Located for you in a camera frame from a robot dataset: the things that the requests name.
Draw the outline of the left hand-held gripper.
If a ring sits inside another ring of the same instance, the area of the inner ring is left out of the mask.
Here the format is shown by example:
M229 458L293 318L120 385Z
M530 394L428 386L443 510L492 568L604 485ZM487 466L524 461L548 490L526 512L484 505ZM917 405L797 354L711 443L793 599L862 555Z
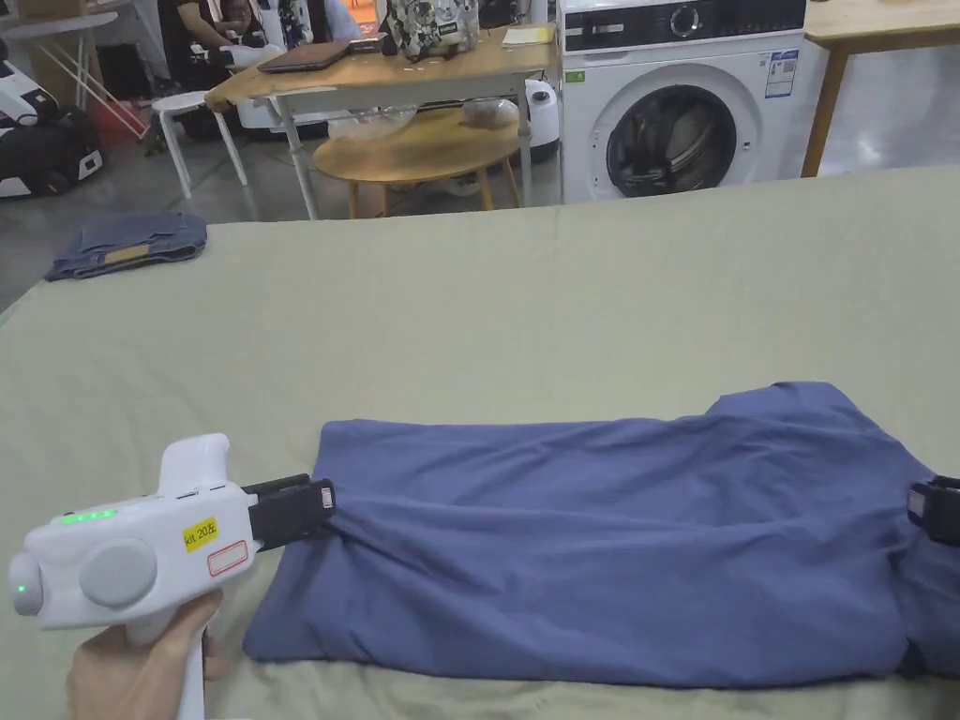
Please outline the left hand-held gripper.
M24 538L9 567L18 614L44 630L122 626L149 646L186 603L245 573L260 549L321 534L337 511L327 479L301 473L239 487L221 434L163 453L155 492L55 517ZM205 716L205 630L195 641L179 712Z

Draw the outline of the person's left hand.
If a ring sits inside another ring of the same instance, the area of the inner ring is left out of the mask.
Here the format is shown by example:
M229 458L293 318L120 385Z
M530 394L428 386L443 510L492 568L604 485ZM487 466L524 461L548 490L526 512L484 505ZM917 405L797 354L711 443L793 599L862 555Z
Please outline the person's left hand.
M122 626L85 641L67 675L71 719L174 719L195 641L214 616L223 592L214 590L179 608L149 646L128 641Z

